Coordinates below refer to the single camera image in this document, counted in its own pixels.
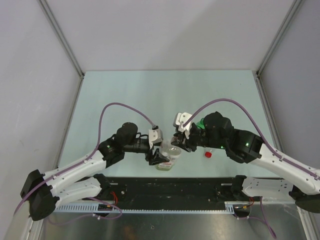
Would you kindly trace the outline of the fruit tea bottle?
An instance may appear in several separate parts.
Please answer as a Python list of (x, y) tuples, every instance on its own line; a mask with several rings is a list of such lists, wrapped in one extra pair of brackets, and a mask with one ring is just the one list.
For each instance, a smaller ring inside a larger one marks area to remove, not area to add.
[(160, 145), (159, 155), (167, 161), (157, 164), (155, 168), (159, 171), (170, 171), (181, 154), (182, 150), (172, 145), (171, 140), (164, 140)]

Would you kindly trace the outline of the green plastic bottle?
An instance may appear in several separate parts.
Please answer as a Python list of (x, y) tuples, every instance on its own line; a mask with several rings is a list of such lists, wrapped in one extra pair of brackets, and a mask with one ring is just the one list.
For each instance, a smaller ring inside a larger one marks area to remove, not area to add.
[(201, 119), (199, 122), (196, 123), (196, 126), (199, 128), (199, 129), (204, 129), (205, 126), (204, 126), (204, 121), (203, 119)]

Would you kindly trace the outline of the clear bottle red label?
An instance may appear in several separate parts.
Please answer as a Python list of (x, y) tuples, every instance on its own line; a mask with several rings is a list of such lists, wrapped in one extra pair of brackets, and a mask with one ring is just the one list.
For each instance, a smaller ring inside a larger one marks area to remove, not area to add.
[(215, 150), (213, 148), (205, 148), (203, 155), (205, 158), (210, 159), (210, 158), (212, 158), (214, 152), (215, 152)]

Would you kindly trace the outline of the red bottle cap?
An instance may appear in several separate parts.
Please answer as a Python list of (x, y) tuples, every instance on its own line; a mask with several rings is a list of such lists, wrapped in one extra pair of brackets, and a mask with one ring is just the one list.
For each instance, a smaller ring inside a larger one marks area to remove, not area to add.
[(206, 158), (211, 158), (211, 157), (212, 157), (212, 152), (206, 151), (206, 152), (204, 153), (204, 156), (205, 156)]

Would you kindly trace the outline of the white bottle cap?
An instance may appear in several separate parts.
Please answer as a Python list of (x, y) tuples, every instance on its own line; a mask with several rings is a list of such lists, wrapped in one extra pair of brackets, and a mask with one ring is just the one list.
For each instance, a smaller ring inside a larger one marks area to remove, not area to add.
[(176, 136), (173, 136), (170, 143), (173, 146), (176, 146), (178, 144), (178, 138)]

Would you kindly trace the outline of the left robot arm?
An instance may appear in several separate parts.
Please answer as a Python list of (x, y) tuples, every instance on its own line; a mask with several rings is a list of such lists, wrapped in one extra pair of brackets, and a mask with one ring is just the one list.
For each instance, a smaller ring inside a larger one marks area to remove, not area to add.
[(123, 160), (125, 153), (144, 154), (150, 166), (164, 163), (166, 159), (157, 148), (163, 140), (163, 132), (157, 126), (148, 134), (141, 134), (134, 123), (126, 122), (92, 153), (73, 163), (45, 173), (38, 169), (30, 172), (20, 196), (29, 203), (31, 219), (43, 220), (58, 207), (77, 200), (107, 199), (111, 184), (101, 171)]

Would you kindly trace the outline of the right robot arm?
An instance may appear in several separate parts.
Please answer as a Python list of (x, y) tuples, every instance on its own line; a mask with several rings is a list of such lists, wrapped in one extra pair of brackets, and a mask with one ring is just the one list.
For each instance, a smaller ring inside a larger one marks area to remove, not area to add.
[(239, 164), (252, 164), (264, 168), (278, 179), (236, 176), (230, 188), (231, 196), (242, 201), (245, 197), (294, 201), (299, 208), (320, 212), (320, 171), (272, 147), (261, 136), (247, 130), (236, 129), (229, 118), (219, 112), (206, 115), (203, 127), (191, 121), (191, 114), (179, 112), (175, 116), (172, 145), (187, 152), (198, 147), (224, 150)]

